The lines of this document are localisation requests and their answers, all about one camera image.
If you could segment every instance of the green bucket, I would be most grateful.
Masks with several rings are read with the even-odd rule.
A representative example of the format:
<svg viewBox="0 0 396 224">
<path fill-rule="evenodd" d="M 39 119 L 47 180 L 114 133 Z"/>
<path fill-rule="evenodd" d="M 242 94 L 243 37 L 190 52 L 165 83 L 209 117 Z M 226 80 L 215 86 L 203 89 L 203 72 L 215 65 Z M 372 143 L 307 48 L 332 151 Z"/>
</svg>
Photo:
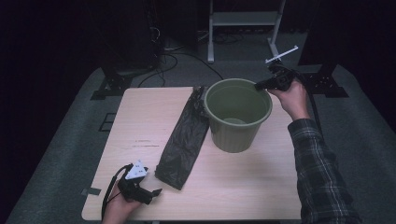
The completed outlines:
<svg viewBox="0 0 396 224">
<path fill-rule="evenodd" d="M 267 91 L 256 91 L 254 82 L 224 79 L 206 92 L 204 104 L 215 145 L 226 152 L 248 149 L 262 123 L 270 116 Z"/>
</svg>

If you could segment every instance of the white stand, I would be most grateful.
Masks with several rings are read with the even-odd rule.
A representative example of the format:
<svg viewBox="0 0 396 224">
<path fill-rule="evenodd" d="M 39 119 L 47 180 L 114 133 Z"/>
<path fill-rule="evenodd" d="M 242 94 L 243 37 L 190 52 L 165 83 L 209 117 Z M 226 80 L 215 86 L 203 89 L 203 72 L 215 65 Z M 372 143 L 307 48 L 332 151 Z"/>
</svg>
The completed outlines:
<svg viewBox="0 0 396 224">
<path fill-rule="evenodd" d="M 213 27 L 214 26 L 241 26 L 241 25 L 273 25 L 274 32 L 271 38 L 268 38 L 273 56 L 278 55 L 276 49 L 276 36 L 279 30 L 280 21 L 282 20 L 283 8 L 286 0 L 281 0 L 278 11 L 268 12 L 214 12 L 213 0 L 210 0 L 209 15 L 209 42 L 207 44 L 207 61 L 215 61 L 213 49 Z"/>
</svg>

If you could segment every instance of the bucket rim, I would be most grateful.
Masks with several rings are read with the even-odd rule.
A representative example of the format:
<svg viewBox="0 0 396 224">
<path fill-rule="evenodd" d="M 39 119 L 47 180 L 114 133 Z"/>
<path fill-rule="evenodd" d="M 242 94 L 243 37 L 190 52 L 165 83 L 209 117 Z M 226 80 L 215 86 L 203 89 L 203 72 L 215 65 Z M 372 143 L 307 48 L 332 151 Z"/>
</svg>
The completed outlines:
<svg viewBox="0 0 396 224">
<path fill-rule="evenodd" d="M 233 81 L 233 80 L 244 81 L 246 83 L 250 83 L 250 84 L 253 84 L 253 85 L 256 84 L 253 81 L 250 81 L 250 80 L 247 80 L 247 79 L 243 79 L 243 78 L 226 78 L 226 79 L 218 81 L 215 84 L 213 84 L 212 86 L 210 86 L 209 89 L 207 89 L 207 91 L 205 93 L 205 97 L 204 97 L 205 111 L 210 116 L 210 118 L 214 119 L 217 122 L 226 123 L 229 126 L 237 127 L 237 128 L 243 128 L 243 127 L 248 128 L 248 127 L 251 127 L 251 126 L 254 126 L 254 125 L 261 124 L 264 121 L 266 121 L 268 119 L 268 117 L 271 115 L 272 109 L 273 109 L 273 102 L 272 102 L 271 96 L 269 95 L 269 93 L 267 91 L 262 91 L 262 92 L 263 92 L 264 95 L 268 96 L 268 99 L 269 99 L 269 101 L 268 101 L 269 102 L 269 105 L 268 105 L 269 106 L 269 110 L 261 119 L 258 119 L 258 120 L 254 121 L 254 122 L 247 123 L 247 124 L 230 123 L 230 122 L 224 121 L 223 119 L 219 119 L 217 116 L 215 116 L 212 113 L 212 111 L 210 111 L 210 109 L 207 106 L 207 93 L 210 92 L 210 90 L 212 90 L 215 86 L 219 85 L 220 83 L 223 83 L 223 82 L 226 82 L 226 81 Z"/>
</svg>

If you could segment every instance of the right hand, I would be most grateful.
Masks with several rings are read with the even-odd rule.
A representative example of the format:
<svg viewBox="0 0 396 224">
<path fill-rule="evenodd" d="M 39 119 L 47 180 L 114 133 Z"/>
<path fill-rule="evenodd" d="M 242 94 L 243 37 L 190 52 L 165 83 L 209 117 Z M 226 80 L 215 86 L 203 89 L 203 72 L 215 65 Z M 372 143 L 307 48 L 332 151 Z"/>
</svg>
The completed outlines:
<svg viewBox="0 0 396 224">
<path fill-rule="evenodd" d="M 306 90 L 300 82 L 293 80 L 287 91 L 268 90 L 268 92 L 279 99 L 282 108 L 292 120 L 310 119 L 306 108 Z"/>
</svg>

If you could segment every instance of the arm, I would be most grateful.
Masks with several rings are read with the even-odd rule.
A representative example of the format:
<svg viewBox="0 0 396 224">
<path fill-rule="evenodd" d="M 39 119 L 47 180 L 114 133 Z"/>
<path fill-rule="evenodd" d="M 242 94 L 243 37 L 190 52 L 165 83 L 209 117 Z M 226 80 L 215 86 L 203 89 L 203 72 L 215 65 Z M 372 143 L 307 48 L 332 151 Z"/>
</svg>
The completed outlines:
<svg viewBox="0 0 396 224">
<path fill-rule="evenodd" d="M 303 223 L 361 223 L 337 169 L 335 154 L 327 148 L 309 117 L 304 86 L 293 81 L 287 91 L 269 92 L 279 98 L 293 120 L 288 128 L 294 145 Z"/>
</svg>

